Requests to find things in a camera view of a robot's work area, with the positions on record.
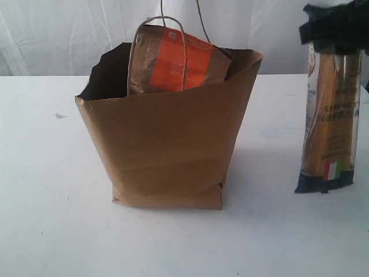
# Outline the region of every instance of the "pasta package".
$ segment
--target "pasta package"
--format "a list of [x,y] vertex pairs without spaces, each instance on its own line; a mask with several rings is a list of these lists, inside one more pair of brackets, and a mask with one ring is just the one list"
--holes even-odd
[[305,139],[296,193],[324,193],[353,183],[361,49],[367,47],[364,40],[368,37],[365,33],[356,38],[356,26],[339,24],[348,24],[345,19],[353,11],[359,19],[359,6],[368,11],[369,1],[304,8],[310,20],[300,28],[300,34],[302,43],[310,47]]

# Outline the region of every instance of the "white curtain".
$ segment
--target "white curtain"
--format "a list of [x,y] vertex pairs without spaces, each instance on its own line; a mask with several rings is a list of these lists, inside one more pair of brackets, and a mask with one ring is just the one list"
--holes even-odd
[[[213,44],[260,51],[261,73],[306,72],[298,27],[307,0],[199,3]],[[130,42],[141,22],[159,14],[160,0],[0,0],[0,75],[87,75],[104,52]],[[164,0],[164,14],[204,38],[195,0]]]

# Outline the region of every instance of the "white surface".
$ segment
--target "white surface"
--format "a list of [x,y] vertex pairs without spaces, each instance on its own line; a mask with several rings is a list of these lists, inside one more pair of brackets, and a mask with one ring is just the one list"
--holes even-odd
[[[262,73],[307,72],[298,30],[307,2],[199,0],[212,42],[261,51]],[[0,0],[0,75],[88,75],[104,52],[131,42],[159,14],[160,0]],[[164,14],[204,38],[195,0],[164,0]]]
[[258,76],[224,210],[136,209],[111,202],[74,104],[86,82],[0,77],[0,276],[367,276],[366,92],[354,185],[293,193],[307,79]]

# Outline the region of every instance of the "white table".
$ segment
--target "white table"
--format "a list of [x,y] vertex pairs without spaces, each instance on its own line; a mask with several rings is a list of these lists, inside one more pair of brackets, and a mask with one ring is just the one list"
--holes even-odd
[[113,204],[74,104],[87,77],[0,77],[0,276],[368,276],[369,97],[355,184],[297,195],[305,75],[258,76],[223,211]]

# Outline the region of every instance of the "brown package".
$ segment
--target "brown package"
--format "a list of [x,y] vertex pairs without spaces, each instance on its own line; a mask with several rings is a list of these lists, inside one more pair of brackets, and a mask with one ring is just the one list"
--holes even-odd
[[126,96],[130,43],[104,54],[76,104],[113,183],[135,207],[221,209],[229,161],[262,55],[230,50],[229,80]]
[[[230,53],[188,34],[185,36],[186,88],[223,83],[232,62]],[[155,25],[139,28],[129,95],[181,91],[184,60],[180,31]]]

